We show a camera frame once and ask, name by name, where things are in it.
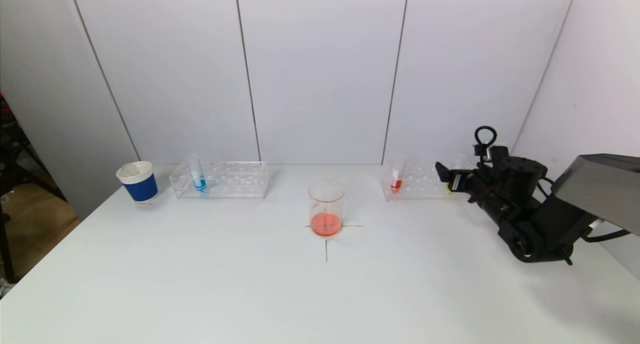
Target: white wall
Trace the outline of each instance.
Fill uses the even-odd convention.
[[[73,0],[0,0],[0,88],[80,218],[137,160]]]
[[[578,155],[640,157],[639,23],[640,0],[573,0],[516,155],[554,179]],[[640,279],[640,237],[603,246]]]
[[[571,0],[407,0],[385,159],[473,157],[474,131],[512,146]]]
[[[262,159],[379,164],[405,0],[238,0]]]
[[[142,160],[258,160],[236,0],[77,0]]]

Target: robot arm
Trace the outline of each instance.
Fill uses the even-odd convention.
[[[478,139],[481,130],[492,132],[489,144]],[[539,162],[510,156],[505,146],[489,148],[496,136],[491,127],[476,130],[477,168],[450,170],[437,162],[436,170],[450,191],[469,194],[469,203],[477,203],[491,217],[516,258],[526,263],[565,260],[571,265],[574,243],[580,238],[598,242],[629,232],[640,235],[640,157],[580,155],[553,182]],[[542,203],[533,197],[540,180],[553,183]],[[590,224],[598,218],[624,229],[589,237]]]

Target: blue and white cup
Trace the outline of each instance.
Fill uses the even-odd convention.
[[[127,173],[126,165],[116,171],[116,177],[122,182],[126,191],[136,203],[149,203],[158,196],[158,185],[154,176],[153,166],[148,161],[131,162],[137,173]]]

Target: glass beaker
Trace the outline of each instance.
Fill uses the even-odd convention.
[[[343,227],[345,189],[335,180],[323,179],[309,186],[310,227],[321,237],[331,237]]]

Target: test tube with blue liquid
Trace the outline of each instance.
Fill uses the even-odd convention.
[[[196,187],[196,191],[204,193],[207,189],[207,181],[205,180],[198,156],[191,154],[187,157],[186,162],[191,173],[191,178],[193,179],[193,185]]]

